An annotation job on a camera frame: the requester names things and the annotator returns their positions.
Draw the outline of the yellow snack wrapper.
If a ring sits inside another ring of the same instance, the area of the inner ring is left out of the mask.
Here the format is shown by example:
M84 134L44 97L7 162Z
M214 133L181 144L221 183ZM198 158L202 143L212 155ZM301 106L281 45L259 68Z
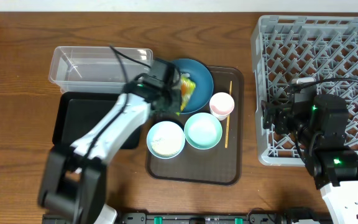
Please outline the yellow snack wrapper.
M181 81L180 111L183 112L196 88L196 83L190 79L189 73L182 73L180 81Z

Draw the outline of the dark blue plate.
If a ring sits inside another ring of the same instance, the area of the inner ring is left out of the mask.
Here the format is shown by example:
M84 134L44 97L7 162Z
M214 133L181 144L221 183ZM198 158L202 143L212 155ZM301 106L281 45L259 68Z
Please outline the dark blue plate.
M208 104L213 95L214 82L211 72L201 62L190 58L172 61L181 73L188 73L189 79L195 83L195 90L181 114L195 113Z

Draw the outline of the light blue bowl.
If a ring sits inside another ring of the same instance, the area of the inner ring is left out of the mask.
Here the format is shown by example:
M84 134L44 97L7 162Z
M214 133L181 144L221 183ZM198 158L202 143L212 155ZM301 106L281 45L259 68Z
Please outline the light blue bowl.
M185 134L182 128L171 121L154 124L147 133L147 147L159 159L171 159L179 155L185 147Z

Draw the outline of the rice pile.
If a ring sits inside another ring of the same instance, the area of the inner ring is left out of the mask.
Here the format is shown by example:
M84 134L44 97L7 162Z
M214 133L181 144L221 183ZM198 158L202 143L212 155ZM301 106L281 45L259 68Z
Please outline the rice pile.
M161 157L172 157L181 150L182 136L175 133L156 132L151 138L151 148Z

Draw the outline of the mint green bowl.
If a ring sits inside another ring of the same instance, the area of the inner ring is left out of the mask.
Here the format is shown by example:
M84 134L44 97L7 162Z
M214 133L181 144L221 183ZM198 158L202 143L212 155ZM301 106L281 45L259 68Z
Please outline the mint green bowl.
M209 113L196 113L185 123L184 133L186 141L200 150L211 149L216 146L223 135L220 121Z

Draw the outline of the pink cup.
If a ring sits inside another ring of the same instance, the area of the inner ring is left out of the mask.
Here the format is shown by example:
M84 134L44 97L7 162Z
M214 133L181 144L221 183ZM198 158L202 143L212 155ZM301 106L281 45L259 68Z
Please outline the pink cup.
M215 93L209 101L211 114L218 120L226 119L234 110L235 102L232 96L225 92Z

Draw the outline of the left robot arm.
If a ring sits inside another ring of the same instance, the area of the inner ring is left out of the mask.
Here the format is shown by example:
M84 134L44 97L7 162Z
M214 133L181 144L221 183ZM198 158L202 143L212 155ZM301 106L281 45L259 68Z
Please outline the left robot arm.
M176 113L180 101L180 72L170 63L153 65L141 81L125 84L117 103L91 131L51 148L38 205L70 223L114 223L117 211L105 203L109 163L152 113Z

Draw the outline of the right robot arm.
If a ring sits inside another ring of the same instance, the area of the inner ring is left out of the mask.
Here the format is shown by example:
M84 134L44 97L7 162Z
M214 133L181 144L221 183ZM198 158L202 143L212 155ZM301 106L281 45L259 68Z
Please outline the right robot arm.
M336 95L311 95L284 105L263 101L261 107L263 128L294 135L333 223L357 223L358 155L345 145L346 101Z

